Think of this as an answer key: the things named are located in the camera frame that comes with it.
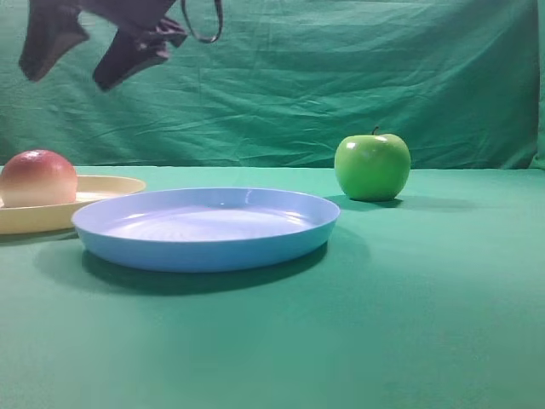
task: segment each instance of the wrinkled fabric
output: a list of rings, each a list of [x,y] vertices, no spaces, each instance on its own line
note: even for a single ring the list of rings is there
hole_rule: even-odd
[[[537,153],[531,167],[545,170],[545,0],[537,0],[539,21],[539,130],[537,140]]]
[[[330,167],[347,135],[395,133],[415,168],[524,168],[536,155],[536,0],[238,0],[221,41],[103,95],[89,70],[115,28],[39,84],[17,59],[26,2],[0,2],[0,162],[42,147],[77,164]],[[217,29],[212,2],[193,25]],[[181,20],[179,9],[169,16]]]

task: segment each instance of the apple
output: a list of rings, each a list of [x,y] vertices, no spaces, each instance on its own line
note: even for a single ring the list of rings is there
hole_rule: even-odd
[[[0,173],[0,197],[4,207],[63,205],[76,201],[76,193],[76,169],[55,152],[19,153]]]
[[[336,179],[353,200],[393,200],[403,190],[410,172],[410,152],[397,135],[351,135],[335,153]]]

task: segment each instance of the green cloth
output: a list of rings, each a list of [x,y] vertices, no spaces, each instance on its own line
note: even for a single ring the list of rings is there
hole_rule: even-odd
[[[545,174],[415,170],[350,202],[333,170],[80,168],[149,190],[275,187],[343,211],[325,250],[185,276],[0,237],[2,409],[542,409]]]
[[[376,125],[415,168],[519,168],[536,153],[536,0],[237,0],[218,43],[109,94],[91,75],[114,27],[40,83],[17,60],[27,1],[0,1],[0,163],[43,147],[76,164],[330,167],[347,135]],[[215,32],[212,0],[189,12]],[[178,5],[169,15],[183,23]]]
[[[545,169],[545,0],[537,0],[538,20],[539,20],[539,38],[543,40],[539,43],[539,128],[537,140],[537,155],[534,157],[532,167]]]

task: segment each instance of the table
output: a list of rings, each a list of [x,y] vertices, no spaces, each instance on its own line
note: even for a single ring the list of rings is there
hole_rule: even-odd
[[[235,274],[119,268],[72,231],[0,237],[2,409],[542,409],[545,172],[78,168],[148,190],[276,187],[342,208],[329,244]]]

